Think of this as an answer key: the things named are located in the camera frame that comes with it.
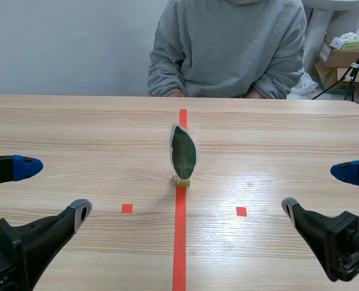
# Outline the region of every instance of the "wood grain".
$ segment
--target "wood grain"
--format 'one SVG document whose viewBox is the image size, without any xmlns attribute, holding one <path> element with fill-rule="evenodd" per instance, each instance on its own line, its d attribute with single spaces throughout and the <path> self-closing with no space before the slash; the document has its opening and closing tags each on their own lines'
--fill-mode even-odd
<svg viewBox="0 0 359 291">
<path fill-rule="evenodd" d="M 93 203 L 36 290 L 171 290 L 169 133 L 180 108 L 200 148 L 188 191 L 187 289 L 359 290 L 359 276 L 326 278 L 280 206 L 291 196 L 325 215 L 359 216 L 359 187 L 329 173 L 359 159 L 358 105 L 0 95 L 0 155 L 45 165 L 30 180 L 0 185 L 0 218 L 18 226 L 77 198 Z M 132 215 L 121 214 L 124 203 L 134 204 Z"/>
</svg>

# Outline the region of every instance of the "hand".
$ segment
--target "hand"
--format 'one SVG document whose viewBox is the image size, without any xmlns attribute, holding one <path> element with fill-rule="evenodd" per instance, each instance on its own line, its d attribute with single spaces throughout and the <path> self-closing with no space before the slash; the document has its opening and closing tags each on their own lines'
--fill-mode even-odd
<svg viewBox="0 0 359 291">
<path fill-rule="evenodd" d="M 256 90 L 252 90 L 244 98 L 246 99 L 265 99 L 261 93 Z"/>
<path fill-rule="evenodd" d="M 168 97 L 185 97 L 181 92 L 171 93 Z"/>
</svg>

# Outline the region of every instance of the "paper leaf cutout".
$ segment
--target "paper leaf cutout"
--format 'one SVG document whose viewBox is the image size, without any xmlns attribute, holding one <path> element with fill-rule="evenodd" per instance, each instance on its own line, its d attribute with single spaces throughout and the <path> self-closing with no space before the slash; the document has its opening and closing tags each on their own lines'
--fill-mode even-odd
<svg viewBox="0 0 359 291">
<path fill-rule="evenodd" d="M 184 127 L 174 124 L 170 135 L 170 155 L 177 177 L 181 181 L 190 179 L 197 165 L 197 148 Z"/>
</svg>

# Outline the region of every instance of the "black stand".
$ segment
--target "black stand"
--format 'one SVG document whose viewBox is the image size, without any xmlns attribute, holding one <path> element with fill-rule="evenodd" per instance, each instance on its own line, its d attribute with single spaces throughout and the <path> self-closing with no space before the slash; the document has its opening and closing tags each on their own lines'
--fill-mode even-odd
<svg viewBox="0 0 359 291">
<path fill-rule="evenodd" d="M 316 100 L 318 97 L 320 97 L 322 94 L 325 94 L 326 92 L 328 92 L 331 88 L 335 87 L 337 84 L 343 82 L 345 79 L 348 79 L 349 80 L 349 85 L 348 85 L 347 92 L 345 94 L 344 100 L 347 99 L 348 93 L 350 91 L 352 91 L 352 102 L 353 102 L 354 101 L 354 95 L 355 95 L 355 82 L 356 82 L 356 77 L 357 77 L 358 73 L 359 73 L 359 58 L 358 58 L 357 62 L 351 64 L 349 69 L 340 78 L 340 80 L 338 80 L 335 84 L 331 85 L 328 89 L 322 91 L 320 94 L 318 94 L 312 100 Z"/>
</svg>

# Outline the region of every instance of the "red tape square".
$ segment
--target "red tape square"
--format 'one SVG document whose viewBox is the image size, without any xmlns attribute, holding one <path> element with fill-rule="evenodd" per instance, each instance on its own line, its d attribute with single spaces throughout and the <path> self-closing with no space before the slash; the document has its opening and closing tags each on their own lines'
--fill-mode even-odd
<svg viewBox="0 0 359 291">
<path fill-rule="evenodd" d="M 238 216 L 247 217 L 247 208 L 245 208 L 245 207 L 236 207 L 236 212 L 237 212 Z"/>
<path fill-rule="evenodd" d="M 123 214 L 131 214 L 132 213 L 133 204 L 123 204 L 121 207 L 121 213 Z"/>
</svg>

